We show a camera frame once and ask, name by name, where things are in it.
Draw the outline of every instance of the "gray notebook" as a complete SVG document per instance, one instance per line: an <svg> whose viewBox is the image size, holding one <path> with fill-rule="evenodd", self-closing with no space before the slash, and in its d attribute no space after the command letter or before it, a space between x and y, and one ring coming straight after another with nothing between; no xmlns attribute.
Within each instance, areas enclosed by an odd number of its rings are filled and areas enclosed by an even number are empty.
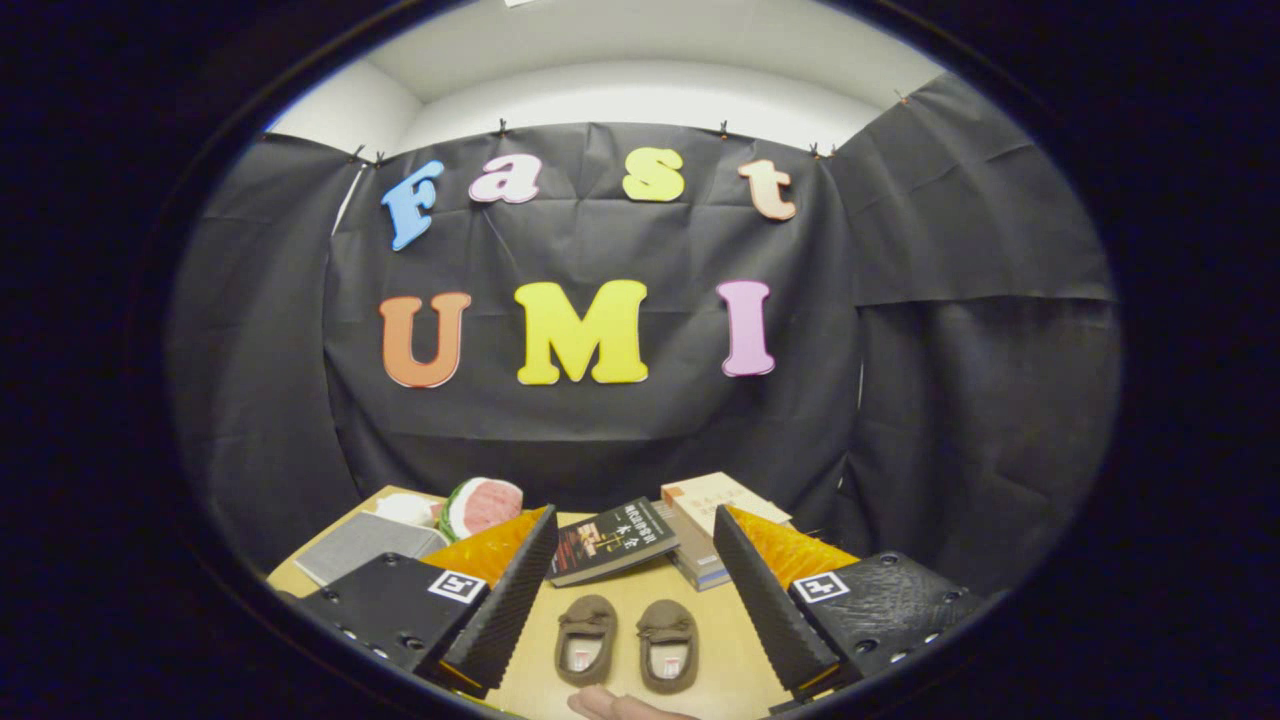
<svg viewBox="0 0 1280 720"><path fill-rule="evenodd" d="M338 525L294 559L294 565L321 587L384 552L422 557L449 544L439 532L361 512Z"/></svg>

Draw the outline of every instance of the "pink letter i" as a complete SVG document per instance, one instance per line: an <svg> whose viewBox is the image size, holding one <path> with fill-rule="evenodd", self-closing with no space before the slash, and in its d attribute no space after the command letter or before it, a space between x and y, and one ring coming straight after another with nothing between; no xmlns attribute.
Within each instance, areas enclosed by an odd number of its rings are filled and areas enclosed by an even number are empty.
<svg viewBox="0 0 1280 720"><path fill-rule="evenodd" d="M764 299L769 296L769 286L732 281L716 286L716 292L728 305L728 357L721 369L731 378L773 370L773 356L764 348Z"/></svg>

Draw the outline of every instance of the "white ceiling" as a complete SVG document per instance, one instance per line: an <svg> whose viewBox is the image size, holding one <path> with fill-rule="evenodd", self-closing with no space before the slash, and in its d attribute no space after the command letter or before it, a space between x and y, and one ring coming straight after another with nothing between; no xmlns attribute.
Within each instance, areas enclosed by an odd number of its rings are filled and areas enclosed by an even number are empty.
<svg viewBox="0 0 1280 720"><path fill-rule="evenodd" d="M367 58L422 102L513 74L607 60L684 60L805 81L888 109L943 72L814 0L475 0Z"/></svg>

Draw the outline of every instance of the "pair of slippers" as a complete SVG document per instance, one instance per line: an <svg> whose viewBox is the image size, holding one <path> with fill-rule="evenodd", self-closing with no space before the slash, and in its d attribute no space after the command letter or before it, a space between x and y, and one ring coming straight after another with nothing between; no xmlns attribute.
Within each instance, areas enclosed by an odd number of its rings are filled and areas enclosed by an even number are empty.
<svg viewBox="0 0 1280 720"><path fill-rule="evenodd" d="M603 683L613 659L618 616L608 600L589 594L573 601L559 618L556 671L566 682L585 687ZM685 606L659 600L636 623L640 637L640 678L659 693L680 692L698 676L698 623Z"/></svg>

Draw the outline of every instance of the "orange letter u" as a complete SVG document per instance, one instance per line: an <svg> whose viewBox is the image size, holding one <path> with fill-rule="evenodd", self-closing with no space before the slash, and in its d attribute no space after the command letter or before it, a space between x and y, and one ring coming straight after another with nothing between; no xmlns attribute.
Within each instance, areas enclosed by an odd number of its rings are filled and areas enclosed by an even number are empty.
<svg viewBox="0 0 1280 720"><path fill-rule="evenodd" d="M471 305L465 292L442 292L431 299L440 315L435 360L413 360L413 315L422 309L417 297L389 297L378 311L383 315L383 366L404 387L439 387L458 370L462 354L462 310Z"/></svg>

